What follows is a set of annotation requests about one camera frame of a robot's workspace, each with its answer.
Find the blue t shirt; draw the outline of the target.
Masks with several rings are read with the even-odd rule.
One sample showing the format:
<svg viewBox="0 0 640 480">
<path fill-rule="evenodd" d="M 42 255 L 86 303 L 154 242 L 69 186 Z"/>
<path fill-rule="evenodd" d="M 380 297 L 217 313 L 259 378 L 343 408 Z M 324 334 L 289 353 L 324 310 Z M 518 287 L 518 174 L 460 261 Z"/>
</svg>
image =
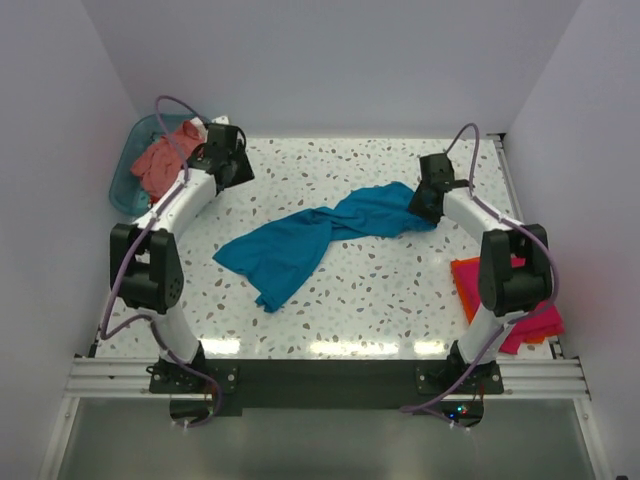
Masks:
<svg viewBox="0 0 640 480">
<path fill-rule="evenodd" d="M 246 277 L 259 292 L 256 304 L 274 313 L 309 279 L 331 243 L 434 230 L 434 223 L 409 211 L 412 197 L 400 182 L 360 188 L 333 208 L 305 209 L 240 236 L 213 260 Z"/>
</svg>

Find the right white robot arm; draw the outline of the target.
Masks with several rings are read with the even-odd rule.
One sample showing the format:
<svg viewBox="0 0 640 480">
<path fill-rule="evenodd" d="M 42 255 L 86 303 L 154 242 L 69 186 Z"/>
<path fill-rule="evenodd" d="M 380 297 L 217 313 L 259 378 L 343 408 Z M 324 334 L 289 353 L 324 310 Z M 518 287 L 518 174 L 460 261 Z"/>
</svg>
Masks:
<svg viewBox="0 0 640 480">
<path fill-rule="evenodd" d="M 553 292 L 547 232 L 503 215 L 458 179 L 444 153 L 419 159 L 420 183 L 409 211 L 433 224 L 446 218 L 480 246 L 477 290 L 480 306 L 467 332 L 451 348 L 459 360 L 445 369 L 448 386 L 469 392 L 481 380 L 479 366 L 496 360 L 516 323 L 528 318 Z"/>
</svg>

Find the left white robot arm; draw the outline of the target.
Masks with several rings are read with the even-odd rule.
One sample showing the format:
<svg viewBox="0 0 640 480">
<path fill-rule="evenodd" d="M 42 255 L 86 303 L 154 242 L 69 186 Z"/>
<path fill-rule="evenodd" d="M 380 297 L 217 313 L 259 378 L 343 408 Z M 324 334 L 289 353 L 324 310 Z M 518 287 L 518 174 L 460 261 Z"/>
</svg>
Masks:
<svg viewBox="0 0 640 480">
<path fill-rule="evenodd" d="M 246 153 L 247 141 L 236 125 L 209 123 L 206 140 L 187 159 L 165 195 L 142 217 L 117 224 L 109 238 L 111 294 L 99 335 L 108 340 L 131 322 L 109 328 L 117 299 L 143 319 L 160 348 L 160 357 L 175 363 L 171 378 L 185 392 L 200 390 L 207 368 L 195 359 L 203 355 L 191 331 L 181 295 L 185 276 L 178 242 L 200 211 L 222 191 L 254 179 Z"/>
</svg>

